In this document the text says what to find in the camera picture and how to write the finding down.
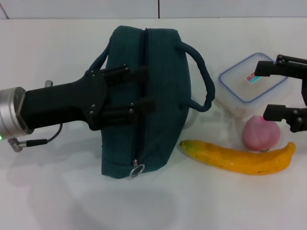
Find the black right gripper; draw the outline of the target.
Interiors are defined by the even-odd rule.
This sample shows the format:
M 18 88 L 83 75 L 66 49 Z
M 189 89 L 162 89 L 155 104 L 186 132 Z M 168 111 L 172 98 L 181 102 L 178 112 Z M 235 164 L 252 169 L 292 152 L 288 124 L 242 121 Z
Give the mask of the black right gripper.
M 302 58 L 278 55 L 275 61 L 259 61 L 254 71 L 255 76 L 269 77 L 281 75 L 291 78 L 303 78 L 301 94 L 307 105 L 307 60 Z M 267 105 L 263 118 L 266 121 L 281 122 L 283 119 L 290 126 L 291 132 L 307 130 L 307 109 L 290 108 L 285 105 Z

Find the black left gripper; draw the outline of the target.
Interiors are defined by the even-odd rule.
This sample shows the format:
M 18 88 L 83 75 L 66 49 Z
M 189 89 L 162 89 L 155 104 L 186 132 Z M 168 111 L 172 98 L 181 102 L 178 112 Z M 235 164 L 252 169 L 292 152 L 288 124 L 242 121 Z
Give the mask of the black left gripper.
M 30 129 L 72 121 L 84 121 L 91 130 L 100 130 L 100 118 L 106 100 L 107 84 L 147 82 L 145 66 L 131 70 L 127 65 L 114 69 L 88 70 L 75 82 L 27 91 L 20 115 Z M 141 98 L 130 105 L 111 107 L 102 113 L 106 122 L 134 122 L 156 111 L 152 98 Z

